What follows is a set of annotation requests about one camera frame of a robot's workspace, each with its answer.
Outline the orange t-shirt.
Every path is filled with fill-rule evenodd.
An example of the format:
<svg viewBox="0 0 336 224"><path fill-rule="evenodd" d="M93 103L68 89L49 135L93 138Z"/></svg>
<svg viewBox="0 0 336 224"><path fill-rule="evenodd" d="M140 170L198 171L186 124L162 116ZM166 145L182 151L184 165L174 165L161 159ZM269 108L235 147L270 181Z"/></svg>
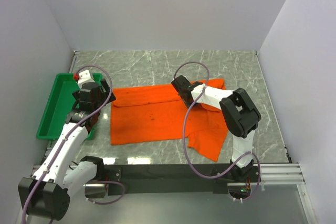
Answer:
<svg viewBox="0 0 336 224"><path fill-rule="evenodd" d="M187 107L170 84L115 88L111 106L112 145L182 138ZM228 133L220 109L195 105L188 115L188 146L217 162Z"/></svg>

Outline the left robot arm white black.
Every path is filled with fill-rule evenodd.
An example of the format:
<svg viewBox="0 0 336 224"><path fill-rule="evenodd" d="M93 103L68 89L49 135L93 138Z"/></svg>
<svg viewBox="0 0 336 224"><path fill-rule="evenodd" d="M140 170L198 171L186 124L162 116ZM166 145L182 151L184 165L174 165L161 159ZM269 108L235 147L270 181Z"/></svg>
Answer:
<svg viewBox="0 0 336 224"><path fill-rule="evenodd" d="M87 138L99 119L101 109L114 101L111 79L99 83L91 77L80 77L79 90L73 93L75 102L67 114L59 139L51 153L29 178L18 185L22 203L22 223L27 216L61 220L66 214L71 197L89 180L99 183L104 179L101 158L86 156L79 165L67 173L77 149Z"/></svg>

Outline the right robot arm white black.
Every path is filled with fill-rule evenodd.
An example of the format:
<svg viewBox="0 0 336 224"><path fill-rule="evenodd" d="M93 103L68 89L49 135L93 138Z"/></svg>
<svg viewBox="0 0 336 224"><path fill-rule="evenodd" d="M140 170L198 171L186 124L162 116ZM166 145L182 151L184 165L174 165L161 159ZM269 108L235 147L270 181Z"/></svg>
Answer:
<svg viewBox="0 0 336 224"><path fill-rule="evenodd" d="M230 174L234 181L241 182L249 176L257 156L253 153L253 139L261 120L261 114L251 100L246 90L238 88L234 91L213 88L207 83L196 81L190 83L183 75L175 77L171 82L185 105L187 112L182 126L182 139L185 139L187 117L196 103L220 109L228 130L232 133L233 154L229 167L222 173L213 176L203 175L191 163L186 145L183 150L192 171L201 178L218 179Z"/></svg>

